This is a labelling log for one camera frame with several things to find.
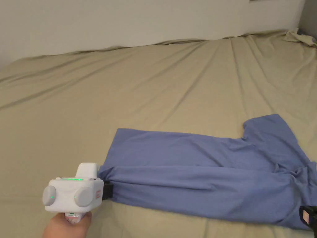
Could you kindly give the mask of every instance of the hand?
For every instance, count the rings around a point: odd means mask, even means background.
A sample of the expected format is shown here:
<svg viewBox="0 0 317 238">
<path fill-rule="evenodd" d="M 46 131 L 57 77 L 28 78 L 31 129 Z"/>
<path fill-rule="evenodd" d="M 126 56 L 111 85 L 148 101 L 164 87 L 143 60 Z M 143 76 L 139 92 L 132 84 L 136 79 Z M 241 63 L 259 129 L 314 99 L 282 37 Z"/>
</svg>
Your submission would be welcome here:
<svg viewBox="0 0 317 238">
<path fill-rule="evenodd" d="M 85 238 L 90 223 L 91 212 L 87 212 L 77 224 L 69 223 L 65 213 L 58 213 L 45 227 L 43 238 Z"/>
</svg>

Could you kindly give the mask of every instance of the sheet wrinkle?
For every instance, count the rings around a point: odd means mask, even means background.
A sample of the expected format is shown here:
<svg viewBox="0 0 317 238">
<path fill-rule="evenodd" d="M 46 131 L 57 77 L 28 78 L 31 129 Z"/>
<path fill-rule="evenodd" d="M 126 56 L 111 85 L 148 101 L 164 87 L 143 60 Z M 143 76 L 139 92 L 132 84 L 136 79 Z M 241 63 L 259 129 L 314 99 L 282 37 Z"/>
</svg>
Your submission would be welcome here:
<svg viewBox="0 0 317 238">
<path fill-rule="evenodd" d="M 315 63 L 315 70 L 313 71 L 312 70 L 312 75 L 310 77 L 312 80 L 311 80 L 311 83 L 310 83 L 310 88 L 309 88 L 309 92 L 308 92 L 308 95 L 307 95 L 307 101 L 311 101 L 310 97 L 312 96 L 312 90 L 314 88 L 314 84 L 317 83 L 317 80 L 314 80 L 317 78 L 317 62 Z"/>
<path fill-rule="evenodd" d="M 21 79 L 27 79 L 27 78 L 30 78 L 30 77 L 40 76 L 40 75 L 43 74 L 43 73 L 45 74 L 45 73 L 48 73 L 48 72 L 52 72 L 52 71 L 54 71 L 54 70 L 56 70 L 56 69 L 58 69 L 58 68 L 65 67 L 65 66 L 70 65 L 70 64 L 72 64 L 72 63 L 75 63 L 75 62 L 77 62 L 77 61 L 80 61 L 80 60 L 82 60 L 82 59 L 84 59 L 84 58 L 86 58 L 86 57 L 87 57 L 87 55 L 84 55 L 84 56 L 78 57 L 78 58 L 76 58 L 76 59 L 73 59 L 73 60 L 69 60 L 69 61 L 67 61 L 67 62 L 64 62 L 64 63 L 62 63 L 62 64 L 55 65 L 55 66 L 50 67 L 50 68 L 48 68 L 48 69 L 44 69 L 44 70 L 41 70 L 41 71 L 36 71 L 36 72 L 34 72 L 34 73 L 31 73 L 31 74 L 28 74 L 28 75 L 25 75 L 25 76 L 22 76 L 22 77 L 13 79 L 13 80 L 11 80 L 11 81 L 8 82 L 8 83 L 12 83 L 12 82 L 15 82 L 15 81 L 19 81 L 19 80 L 21 80 Z"/>
<path fill-rule="evenodd" d="M 187 71 L 190 71 L 192 68 L 194 68 L 195 67 L 195 65 L 193 65 L 191 68 L 187 68 L 186 70 Z M 184 70 L 184 71 L 182 71 L 182 73 L 180 73 L 177 77 L 175 77 L 175 78 L 183 78 L 183 75 L 184 74 L 186 74 L 186 71 Z M 132 114 L 132 113 L 136 113 L 136 112 L 140 112 L 140 110 L 142 110 L 143 108 L 145 108 L 145 106 L 146 105 L 150 105 L 150 103 L 151 102 L 154 102 L 155 101 L 155 99 L 157 99 L 159 96 L 161 96 L 161 95 L 163 95 L 163 92 L 166 92 L 166 91 L 168 91 L 169 89 L 172 89 L 172 88 L 174 88 L 175 87 L 175 84 L 170 84 L 170 83 L 168 83 L 168 86 L 167 87 L 165 87 L 163 90 L 161 90 L 159 93 L 157 93 L 157 94 L 155 94 L 155 96 L 154 97 L 151 97 L 149 100 L 147 100 L 145 103 L 142 103 L 140 106 L 138 106 L 136 109 L 134 109 L 134 110 L 132 110 L 132 112 L 131 113 L 129 113 L 129 114 Z M 157 128 L 158 126 L 160 125 L 160 123 L 158 123 L 158 124 L 156 124 L 155 126 L 154 126 L 154 128 Z"/>
<path fill-rule="evenodd" d="M 212 238 L 214 236 L 209 236 L 208 219 L 205 218 L 204 232 L 201 238 Z"/>
<path fill-rule="evenodd" d="M 184 47 L 184 48 L 182 48 L 182 49 L 180 49 L 180 50 L 178 50 L 178 51 L 172 53 L 171 55 L 166 56 L 166 57 L 164 57 L 164 58 L 158 60 L 157 62 L 154 62 L 153 65 L 159 64 L 159 63 L 161 63 L 161 62 L 165 62 L 166 60 L 168 60 L 168 59 L 170 59 L 170 58 L 173 58 L 174 56 L 178 55 L 179 53 L 181 53 L 181 52 L 183 52 L 183 51 L 186 51 L 186 50 L 188 50 L 188 49 L 190 49 L 190 48 L 194 48 L 195 46 L 200 45 L 201 43 L 202 43 L 202 42 L 199 41 L 199 42 L 197 42 L 196 44 L 191 44 L 191 45 L 189 45 L 189 46 L 187 46 L 187 47 Z"/>
<path fill-rule="evenodd" d="M 73 55 L 82 55 L 82 54 L 87 54 L 87 53 L 95 53 L 95 52 L 109 52 L 109 51 L 114 51 L 114 50 L 123 50 L 123 49 L 131 49 L 131 48 L 136 48 L 140 46 L 110 46 L 105 49 L 98 49 L 98 50 L 80 50 L 80 51 L 73 51 L 69 53 L 64 53 L 64 54 L 58 54 L 58 55 L 41 55 L 41 56 L 35 56 L 35 57 L 30 57 L 30 60 L 37 60 L 41 58 L 46 58 L 50 56 L 73 56 Z"/>
<path fill-rule="evenodd" d="M 194 42 L 202 42 L 206 41 L 205 39 L 178 39 L 178 40 L 169 40 L 169 41 L 162 41 L 154 45 L 173 45 L 173 44 L 186 44 L 186 43 L 194 43 Z"/>
<path fill-rule="evenodd" d="M 233 47 L 233 41 L 232 39 L 229 39 L 230 41 L 230 45 L 231 45 L 231 51 L 232 51 L 232 57 L 233 57 L 233 61 L 234 61 L 234 68 L 236 70 L 236 78 L 238 80 L 238 85 L 239 85 L 239 91 L 240 91 L 240 98 L 241 98 L 241 102 L 242 102 L 242 107 L 244 109 L 244 113 L 247 115 L 248 118 L 250 118 L 249 114 L 248 114 L 248 110 L 247 110 L 247 103 L 246 103 L 246 99 L 245 99 L 245 93 L 242 87 L 242 80 L 241 80 L 241 76 L 240 76 L 240 70 L 239 70 L 239 66 L 238 66 L 238 62 L 236 59 L 236 54 L 235 54 L 235 50 Z"/>
<path fill-rule="evenodd" d="M 253 85 L 256 87 L 256 90 L 258 91 L 258 93 L 261 95 L 263 101 L 265 102 L 265 104 L 270 108 L 270 113 L 274 114 L 276 113 L 276 111 L 274 110 L 273 106 L 271 106 L 269 100 L 265 97 L 264 93 L 262 92 L 262 90 L 260 89 L 259 85 L 257 84 L 256 80 L 253 78 L 253 76 L 250 74 L 250 69 L 249 67 L 247 67 L 247 72 L 249 75 L 249 78 L 251 79 Z"/>
<path fill-rule="evenodd" d="M 40 91 L 40 92 L 38 92 L 38 93 L 34 93 L 34 94 L 31 94 L 31 95 L 26 96 L 26 97 L 24 97 L 24 98 L 21 98 L 21 99 L 19 99 L 19 100 L 16 100 L 16 101 L 13 101 L 13 102 L 4 104 L 3 106 L 0 106 L 0 112 L 1 112 L 2 110 L 4 110 L 4 109 L 8 109 L 8 108 L 10 108 L 10 107 L 18 106 L 18 105 L 20 105 L 20 104 L 22 104 L 22 103 L 25 103 L 25 102 L 29 101 L 29 100 L 32 100 L 32 99 L 38 98 L 38 97 L 40 97 L 40 96 L 43 96 L 43 95 L 45 95 L 45 94 L 47 94 L 47 93 L 49 93 L 49 92 L 52 92 L 52 91 L 54 91 L 54 90 L 56 90 L 56 89 L 58 89 L 58 88 L 62 88 L 62 87 L 64 87 L 66 84 L 67 84 L 67 83 L 60 83 L 60 84 L 58 84 L 58 85 L 56 85 L 56 86 L 53 86 L 53 87 L 50 87 L 50 88 L 48 88 L 48 89 L 42 90 L 42 91 Z"/>
<path fill-rule="evenodd" d="M 264 58 L 263 52 L 261 51 L 261 49 L 259 48 L 259 46 L 257 45 L 256 41 L 254 40 L 254 38 L 252 36 L 247 36 L 245 38 L 245 41 L 247 42 L 247 44 L 249 45 L 250 48 L 251 48 L 251 45 L 250 45 L 249 41 L 251 41 L 255 45 L 255 47 L 258 50 L 258 52 L 260 53 L 260 56 L 262 58 Z"/>
<path fill-rule="evenodd" d="M 0 85 L 1 85 L 1 83 L 4 82 L 4 81 L 7 81 L 7 80 L 10 80 L 10 79 L 19 77 L 20 75 L 25 75 L 26 73 L 27 73 L 27 74 L 30 74 L 31 72 L 28 71 L 28 72 L 18 73 L 18 74 L 15 74 L 15 75 L 11 75 L 11 76 L 7 76 L 7 77 L 0 78 Z"/>
<path fill-rule="evenodd" d="M 303 47 L 296 47 L 298 48 L 298 54 L 299 54 L 299 58 L 301 61 L 303 61 L 306 57 L 305 57 L 305 49 Z"/>
<path fill-rule="evenodd" d="M 302 80 L 302 78 L 299 77 L 299 74 L 303 69 L 305 69 L 310 64 L 316 65 L 316 62 L 314 62 L 315 57 L 316 57 L 316 52 L 313 52 L 306 60 L 303 60 L 303 63 L 301 65 L 299 65 L 299 67 L 294 69 L 293 74 L 291 76 L 291 83 L 292 83 L 293 87 L 295 87 L 294 86 L 295 81 L 298 81 L 300 79 Z"/>
<path fill-rule="evenodd" d="M 272 51 L 275 51 L 275 46 L 273 44 L 273 41 L 272 41 L 272 36 L 271 37 L 268 37 L 267 39 L 264 40 L 265 43 L 268 44 L 269 47 L 272 48 Z"/>
<path fill-rule="evenodd" d="M 89 65 L 92 65 L 92 64 L 98 63 L 98 62 L 102 62 L 102 61 L 104 61 L 104 60 L 109 60 L 109 56 L 106 56 L 106 57 L 104 57 L 104 58 L 102 58 L 102 59 L 94 60 L 94 61 L 92 61 L 92 62 L 88 62 L 88 63 L 83 64 L 83 65 L 81 65 L 81 66 L 75 67 L 75 68 L 73 68 L 73 69 L 71 69 L 71 70 L 66 71 L 65 73 L 59 73 L 59 74 L 49 75 L 49 76 L 46 77 L 46 78 L 40 78 L 40 79 L 37 79 L 37 80 L 34 79 L 32 82 L 18 83 L 18 84 L 15 84 L 15 85 L 7 86 L 7 87 L 5 87 L 5 88 L 6 88 L 6 89 L 7 89 L 7 88 L 11 88 L 11 87 L 15 87 L 15 86 L 17 86 L 17 85 L 36 84 L 36 83 L 41 82 L 41 81 L 47 81 L 48 79 L 51 79 L 51 78 L 52 78 L 53 80 L 54 80 L 54 79 L 55 79 L 55 80 L 58 80 L 58 79 L 60 79 L 60 77 L 65 77 L 65 76 L 67 76 L 68 74 L 73 73 L 73 72 L 75 72 L 75 71 L 78 70 L 78 69 L 83 69 L 83 68 L 85 68 L 85 67 L 87 67 L 87 66 L 89 66 Z"/>
<path fill-rule="evenodd" d="M 176 62 L 170 64 L 167 68 L 161 69 L 159 72 L 157 72 L 156 74 L 154 74 L 153 76 L 147 78 L 144 81 L 139 82 L 133 89 L 132 91 L 135 91 L 136 89 L 138 89 L 140 86 L 151 82 L 152 80 L 154 80 L 155 78 L 162 76 L 163 74 L 169 72 L 171 69 L 175 68 L 176 66 L 178 66 L 182 61 L 184 61 L 185 59 L 187 59 L 192 53 L 194 53 L 197 49 L 199 49 L 200 47 L 202 47 L 204 45 L 204 42 L 200 42 L 200 45 L 195 47 L 193 50 L 191 50 L 190 52 L 188 52 L 186 55 L 184 55 L 183 57 L 181 57 L 180 59 L 178 59 Z"/>
<path fill-rule="evenodd" d="M 177 109 L 179 108 L 181 103 L 186 99 L 186 97 L 190 94 L 190 92 L 196 87 L 196 85 L 199 83 L 199 81 L 202 79 L 202 77 L 204 76 L 204 74 L 206 73 L 206 71 L 208 70 L 210 65 L 212 64 L 212 60 L 213 60 L 215 54 L 217 53 L 220 45 L 221 45 L 221 42 L 217 45 L 216 49 L 214 50 L 214 52 L 212 53 L 211 57 L 207 61 L 207 63 L 204 66 L 203 70 L 194 79 L 194 81 L 192 82 L 190 87 L 185 91 L 185 93 L 180 98 L 180 100 L 177 102 L 177 104 L 171 109 L 171 111 L 168 113 L 168 115 L 163 119 L 163 121 L 160 124 L 165 123 L 177 111 Z"/>
<path fill-rule="evenodd" d="M 246 42 L 246 45 L 249 47 L 249 50 L 250 50 L 250 52 L 252 53 L 253 58 L 254 58 L 255 62 L 257 63 L 257 65 L 258 65 L 258 68 L 261 70 L 261 72 L 262 72 L 262 74 L 263 74 L 263 76 L 264 76 L 264 78 L 265 78 L 265 81 L 268 82 L 268 77 L 267 77 L 267 75 L 266 75 L 266 73 L 265 73 L 265 70 L 263 69 L 262 65 L 260 64 L 258 58 L 256 57 L 256 55 L 255 55 L 255 53 L 254 53 L 252 47 L 250 46 L 250 44 L 249 44 L 248 41 L 244 41 L 244 42 Z"/>
<path fill-rule="evenodd" d="M 116 64 L 122 63 L 122 62 L 126 61 L 127 59 L 129 59 L 131 57 L 132 57 L 132 55 L 129 55 L 129 56 L 124 57 L 124 58 L 121 58 L 121 59 L 119 59 L 119 60 L 117 60 L 115 62 L 112 62 L 112 63 L 109 63 L 109 64 L 107 64 L 105 66 L 102 66 L 99 69 L 96 69 L 96 70 L 90 72 L 89 74 L 86 74 L 86 75 L 84 75 L 84 76 L 82 76 L 82 77 L 80 77 L 80 78 L 78 78 L 76 80 L 70 80 L 63 87 L 61 87 L 60 89 L 52 92 L 47 97 L 43 98 L 41 102 L 44 102 L 44 101 L 46 101 L 46 100 L 48 100 L 48 99 L 50 99 L 50 98 L 52 98 L 52 97 L 54 97 L 54 96 L 56 96 L 56 95 L 58 95 L 60 93 L 63 93 L 64 91 L 68 90 L 70 87 L 73 87 L 76 84 L 79 84 L 83 80 L 89 79 L 92 75 L 97 74 L 97 73 L 101 72 L 102 70 L 104 70 L 106 68 L 109 68 L 109 67 L 114 66 Z"/>
</svg>

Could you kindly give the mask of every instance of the t-shirt sleeve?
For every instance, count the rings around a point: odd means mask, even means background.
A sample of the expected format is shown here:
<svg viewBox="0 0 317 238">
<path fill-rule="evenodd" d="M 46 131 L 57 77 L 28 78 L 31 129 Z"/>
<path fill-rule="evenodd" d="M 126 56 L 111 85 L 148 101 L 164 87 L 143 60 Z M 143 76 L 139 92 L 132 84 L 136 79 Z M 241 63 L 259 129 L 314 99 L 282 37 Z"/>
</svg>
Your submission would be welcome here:
<svg viewBox="0 0 317 238">
<path fill-rule="evenodd" d="M 247 120 L 243 128 L 243 139 L 281 168 L 294 171 L 310 163 L 294 133 L 278 114 Z"/>
</svg>

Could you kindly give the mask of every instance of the red label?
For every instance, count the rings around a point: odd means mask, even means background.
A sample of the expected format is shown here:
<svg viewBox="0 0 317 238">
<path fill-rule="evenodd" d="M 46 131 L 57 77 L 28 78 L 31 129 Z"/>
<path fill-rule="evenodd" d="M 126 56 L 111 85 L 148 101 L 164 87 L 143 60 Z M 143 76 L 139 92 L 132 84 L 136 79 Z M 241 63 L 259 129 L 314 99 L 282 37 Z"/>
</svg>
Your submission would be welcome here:
<svg viewBox="0 0 317 238">
<path fill-rule="evenodd" d="M 97 198 L 100 198 L 100 194 L 101 194 L 101 190 L 98 190 L 98 191 L 96 192 L 96 199 L 97 199 Z"/>
</svg>

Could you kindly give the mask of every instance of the mattress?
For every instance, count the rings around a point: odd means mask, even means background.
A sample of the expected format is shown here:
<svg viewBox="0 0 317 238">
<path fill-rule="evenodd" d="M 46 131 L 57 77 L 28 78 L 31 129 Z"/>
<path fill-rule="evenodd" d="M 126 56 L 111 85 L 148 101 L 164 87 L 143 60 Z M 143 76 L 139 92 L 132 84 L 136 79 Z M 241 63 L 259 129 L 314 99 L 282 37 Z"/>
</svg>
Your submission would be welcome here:
<svg viewBox="0 0 317 238">
<path fill-rule="evenodd" d="M 308 41 L 275 31 L 13 62 L 0 71 L 2 237 L 40 237 L 53 216 L 42 205 L 49 180 L 74 176 L 81 162 L 101 165 L 118 128 L 239 138 L 244 121 L 278 113 L 317 161 L 317 49 Z M 88 237 L 232 234 L 313 236 L 104 201 Z"/>
</svg>

